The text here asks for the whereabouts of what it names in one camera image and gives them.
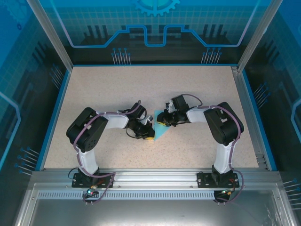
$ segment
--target beige work surface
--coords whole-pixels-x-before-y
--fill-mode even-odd
[[[78,166],[66,131],[85,107],[123,110],[141,100],[148,114],[182,93],[204,105],[229,103],[245,131],[236,145],[234,167],[258,167],[238,92],[229,66],[74,67],[56,124],[45,168]],[[190,106],[198,105],[192,97]],[[128,137],[124,129],[105,130],[95,147],[101,168],[202,168],[215,160],[216,142],[207,123],[170,128],[156,141]]]

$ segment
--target black mounting plate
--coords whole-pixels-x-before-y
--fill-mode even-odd
[[[198,188],[233,188],[233,184],[229,181],[230,179],[236,179],[235,188],[239,187],[239,181],[236,173],[229,174],[225,183],[220,183],[219,185],[216,185],[211,173],[199,172],[197,174]]]
[[[99,176],[106,175],[107,173],[99,173]],[[98,181],[103,180],[101,184],[98,184],[98,188],[106,188],[110,182],[111,177],[99,178]],[[73,181],[71,187],[80,187],[80,188],[90,188],[93,184],[88,183],[87,181],[82,179],[82,176],[79,173],[75,173],[73,175]]]

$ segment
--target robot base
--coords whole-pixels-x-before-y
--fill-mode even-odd
[[[233,188],[233,184],[229,181],[230,179],[235,181],[235,188],[239,187],[237,174],[233,172],[227,174],[227,178],[224,178],[218,185],[212,178],[212,173],[199,172],[197,174],[198,188]]]
[[[98,176],[106,175],[107,173],[97,173]],[[75,173],[73,175],[72,187],[79,188],[90,188],[93,185],[97,185],[98,188],[106,188],[110,182],[111,177],[105,178],[92,178],[81,172]]]

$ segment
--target gear icon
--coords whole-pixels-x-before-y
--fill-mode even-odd
[[[148,16],[158,14],[163,16],[180,3],[179,0],[132,0],[132,2],[136,5],[136,9],[140,9],[141,13],[146,13]]]
[[[2,0],[2,3],[7,7],[10,15],[17,21],[21,22],[27,16],[26,0]]]

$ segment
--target enclosure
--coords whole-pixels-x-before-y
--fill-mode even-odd
[[[2,1],[3,225],[299,225],[300,8],[296,0]],[[217,204],[216,189],[198,186],[216,158],[208,125],[156,121],[183,93],[204,106],[227,102],[244,125],[235,202]],[[116,112],[138,100],[154,118],[154,140],[105,130],[96,162],[116,175],[103,200],[85,206],[87,189],[72,187],[79,163],[66,131],[86,107]]]

